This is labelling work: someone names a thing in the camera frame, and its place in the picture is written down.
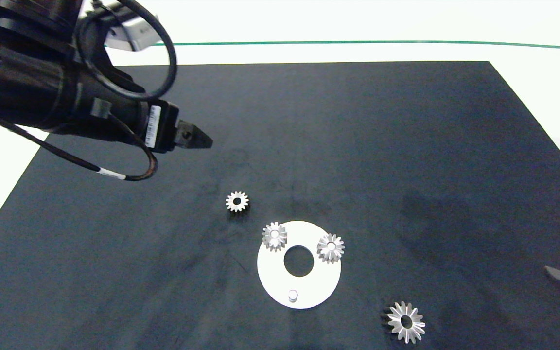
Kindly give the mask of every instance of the black mat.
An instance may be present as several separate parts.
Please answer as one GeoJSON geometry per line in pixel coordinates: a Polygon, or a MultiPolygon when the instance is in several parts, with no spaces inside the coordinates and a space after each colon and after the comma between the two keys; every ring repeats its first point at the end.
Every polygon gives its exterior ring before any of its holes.
{"type": "MultiPolygon", "coordinates": [[[[164,67],[127,71],[151,86],[164,67]]],[[[25,171],[0,211],[0,349],[560,349],[543,271],[560,269],[560,152],[489,63],[184,66],[166,99],[212,149],[160,155],[139,183],[44,150],[25,171]],[[347,246],[309,310],[256,272],[264,225],[291,220],[347,246]],[[415,346],[380,324],[402,300],[427,324],[415,346]]]]}

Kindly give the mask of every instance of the gear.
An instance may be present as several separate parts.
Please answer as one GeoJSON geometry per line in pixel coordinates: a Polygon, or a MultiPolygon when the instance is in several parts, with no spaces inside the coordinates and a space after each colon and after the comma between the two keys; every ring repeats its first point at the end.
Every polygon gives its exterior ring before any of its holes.
{"type": "Polygon", "coordinates": [[[344,253],[345,246],[340,237],[328,233],[324,237],[321,237],[317,244],[317,254],[327,263],[335,263],[340,260],[344,253]]]}
{"type": "Polygon", "coordinates": [[[402,301],[401,305],[395,303],[395,306],[396,307],[390,307],[393,313],[386,315],[390,318],[388,325],[393,327],[393,333],[399,333],[397,337],[398,340],[405,338],[406,344],[409,343],[409,341],[415,344],[416,338],[421,340],[422,337],[420,335],[425,334],[425,331],[422,329],[425,326],[425,323],[421,322],[422,315],[418,314],[418,308],[412,308],[412,304],[410,303],[406,305],[405,301],[402,301]],[[403,317],[409,318],[409,327],[403,325],[403,323],[405,323],[405,319],[402,323],[403,317]]]}
{"type": "Polygon", "coordinates": [[[247,198],[246,193],[243,193],[242,191],[235,191],[232,192],[226,199],[226,206],[231,212],[241,212],[246,209],[247,202],[249,202],[249,199],[247,198]]]}
{"type": "Polygon", "coordinates": [[[262,242],[272,252],[282,250],[286,244],[286,228],[277,222],[271,222],[262,229],[262,242]]]}

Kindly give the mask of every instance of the gear center hole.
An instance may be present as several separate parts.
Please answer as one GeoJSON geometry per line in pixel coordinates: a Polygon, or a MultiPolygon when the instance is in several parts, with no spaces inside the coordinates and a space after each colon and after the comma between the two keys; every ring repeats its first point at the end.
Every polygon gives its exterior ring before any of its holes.
{"type": "Polygon", "coordinates": [[[295,277],[308,275],[314,263],[313,254],[305,246],[292,246],[284,255],[284,267],[295,277]]]}
{"type": "Polygon", "coordinates": [[[412,328],[412,319],[409,316],[401,316],[401,325],[405,328],[412,328]]]}

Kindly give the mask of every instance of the white circular plate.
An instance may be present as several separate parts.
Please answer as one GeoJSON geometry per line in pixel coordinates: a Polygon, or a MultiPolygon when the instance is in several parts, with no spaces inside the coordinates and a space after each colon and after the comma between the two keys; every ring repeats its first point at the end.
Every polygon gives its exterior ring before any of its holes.
{"type": "Polygon", "coordinates": [[[305,221],[289,221],[286,246],[272,252],[261,243],[258,249],[258,278],[269,296],[294,309],[307,309],[323,303],[332,295],[340,279],[340,261],[327,263],[317,255],[317,243],[327,235],[324,229],[305,221]],[[303,277],[291,275],[284,267],[284,255],[292,246],[301,245],[313,255],[313,269],[303,277]]]}

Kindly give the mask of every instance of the bevel gear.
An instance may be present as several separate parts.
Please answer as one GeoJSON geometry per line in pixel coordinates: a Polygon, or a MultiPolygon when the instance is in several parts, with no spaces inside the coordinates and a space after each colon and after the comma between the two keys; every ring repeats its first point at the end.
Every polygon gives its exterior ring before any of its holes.
{"type": "Polygon", "coordinates": [[[318,256],[327,263],[335,263],[342,258],[345,246],[340,237],[328,233],[324,237],[319,239],[317,244],[317,254],[318,256]]]}
{"type": "Polygon", "coordinates": [[[389,326],[393,327],[393,333],[398,333],[399,336],[397,337],[398,340],[405,338],[405,343],[409,343],[412,341],[413,344],[416,343],[416,338],[421,340],[421,334],[425,334],[425,331],[422,329],[425,326],[424,322],[421,322],[422,315],[418,314],[418,308],[412,308],[412,304],[408,303],[405,304],[405,301],[401,302],[401,305],[395,303],[395,306],[391,306],[390,310],[392,313],[387,314],[390,318],[388,322],[389,326]],[[409,327],[403,326],[402,324],[402,317],[409,317],[411,324],[409,327]]]}
{"type": "Polygon", "coordinates": [[[269,250],[276,252],[286,245],[286,228],[277,222],[271,222],[262,229],[262,242],[269,250]]]}

